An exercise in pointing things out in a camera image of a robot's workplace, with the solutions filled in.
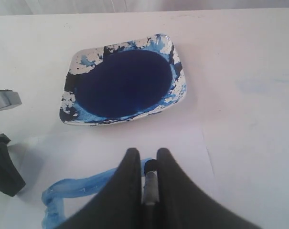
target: black device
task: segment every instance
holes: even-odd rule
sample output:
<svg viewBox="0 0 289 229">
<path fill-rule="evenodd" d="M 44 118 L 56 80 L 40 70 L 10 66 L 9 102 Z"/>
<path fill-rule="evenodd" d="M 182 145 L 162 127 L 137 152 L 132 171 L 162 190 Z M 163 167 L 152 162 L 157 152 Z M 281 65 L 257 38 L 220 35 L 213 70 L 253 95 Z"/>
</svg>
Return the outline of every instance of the black device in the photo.
<svg viewBox="0 0 289 229">
<path fill-rule="evenodd" d="M 147 162 L 145 173 L 149 183 L 141 199 L 140 155 L 128 149 L 106 186 L 57 229 L 259 228 L 200 190 L 166 148 L 158 150 L 157 160 Z"/>
</svg>

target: ceramic dish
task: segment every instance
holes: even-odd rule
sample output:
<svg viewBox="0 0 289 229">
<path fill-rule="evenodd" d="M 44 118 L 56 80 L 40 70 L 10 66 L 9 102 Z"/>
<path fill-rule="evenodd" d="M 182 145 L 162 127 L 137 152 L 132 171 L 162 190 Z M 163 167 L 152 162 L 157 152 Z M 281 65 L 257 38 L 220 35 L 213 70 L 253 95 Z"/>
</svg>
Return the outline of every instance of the ceramic dish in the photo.
<svg viewBox="0 0 289 229">
<path fill-rule="evenodd" d="M 182 64 L 167 35 L 81 50 L 66 77 L 60 118 L 105 125 L 156 114 L 186 96 Z"/>
</svg>

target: blue liquid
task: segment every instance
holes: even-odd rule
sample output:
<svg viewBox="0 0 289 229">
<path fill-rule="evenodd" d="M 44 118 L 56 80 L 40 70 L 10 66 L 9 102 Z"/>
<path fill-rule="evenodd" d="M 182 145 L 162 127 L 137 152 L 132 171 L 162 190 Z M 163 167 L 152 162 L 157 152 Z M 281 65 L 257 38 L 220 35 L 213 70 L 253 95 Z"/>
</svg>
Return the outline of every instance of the blue liquid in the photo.
<svg viewBox="0 0 289 229">
<path fill-rule="evenodd" d="M 168 93 L 171 81 L 170 65 L 158 53 L 125 51 L 109 55 L 82 74 L 75 97 L 88 112 L 116 119 L 158 103 Z"/>
</svg>

